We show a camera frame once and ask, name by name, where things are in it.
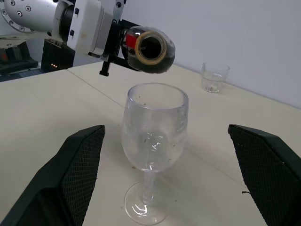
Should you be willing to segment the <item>clear wine glass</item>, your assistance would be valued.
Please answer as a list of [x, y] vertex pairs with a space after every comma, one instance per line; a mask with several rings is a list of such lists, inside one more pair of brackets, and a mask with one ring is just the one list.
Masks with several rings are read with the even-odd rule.
[[128, 189], [124, 204], [127, 215], [140, 225], [152, 226], [167, 216], [155, 178], [183, 153], [188, 113], [188, 95], [172, 85], [141, 83], [127, 93], [121, 143], [132, 166], [143, 172], [143, 182]]

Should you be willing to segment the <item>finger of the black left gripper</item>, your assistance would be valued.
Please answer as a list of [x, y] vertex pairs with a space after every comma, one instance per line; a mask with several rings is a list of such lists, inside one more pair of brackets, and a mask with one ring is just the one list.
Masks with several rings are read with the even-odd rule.
[[131, 68], [131, 66], [128, 64], [127, 60], [120, 58], [118, 56], [115, 57], [115, 64], [125, 67], [125, 68]]
[[129, 30], [131, 28], [140, 27], [140, 25], [132, 23], [132, 22], [129, 22], [129, 21], [124, 20], [124, 19], [120, 21], [120, 26], [121, 26], [121, 30], [122, 31], [127, 31], [127, 30]]

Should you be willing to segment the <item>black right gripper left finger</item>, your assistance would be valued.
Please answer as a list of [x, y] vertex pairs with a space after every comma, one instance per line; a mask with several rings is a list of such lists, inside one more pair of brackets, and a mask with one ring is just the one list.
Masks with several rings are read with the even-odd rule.
[[82, 226], [95, 188], [105, 126], [67, 137], [0, 226]]

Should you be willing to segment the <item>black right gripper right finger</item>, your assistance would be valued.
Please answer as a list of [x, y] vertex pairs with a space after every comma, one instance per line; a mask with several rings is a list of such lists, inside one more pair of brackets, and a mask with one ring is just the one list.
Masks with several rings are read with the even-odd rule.
[[280, 137], [231, 124], [248, 192], [268, 226], [301, 226], [301, 157]]

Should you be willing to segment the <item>clear glass tumbler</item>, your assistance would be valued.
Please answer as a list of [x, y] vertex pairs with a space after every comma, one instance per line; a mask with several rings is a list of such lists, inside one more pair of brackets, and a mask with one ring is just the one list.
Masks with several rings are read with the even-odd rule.
[[230, 67], [217, 62], [204, 62], [200, 86], [204, 91], [218, 93], [230, 72]]

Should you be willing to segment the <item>grey black equipment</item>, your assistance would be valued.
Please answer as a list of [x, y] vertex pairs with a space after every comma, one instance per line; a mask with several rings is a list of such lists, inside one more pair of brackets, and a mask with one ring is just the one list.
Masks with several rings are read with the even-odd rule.
[[0, 75], [36, 68], [38, 65], [39, 63], [31, 57], [26, 42], [0, 48]]

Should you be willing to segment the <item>black electronics box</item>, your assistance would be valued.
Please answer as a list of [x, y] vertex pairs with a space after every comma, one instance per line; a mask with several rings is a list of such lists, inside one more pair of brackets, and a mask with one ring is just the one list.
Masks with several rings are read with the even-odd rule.
[[41, 69], [46, 72], [65, 70], [73, 67], [75, 51], [53, 39], [45, 39]]

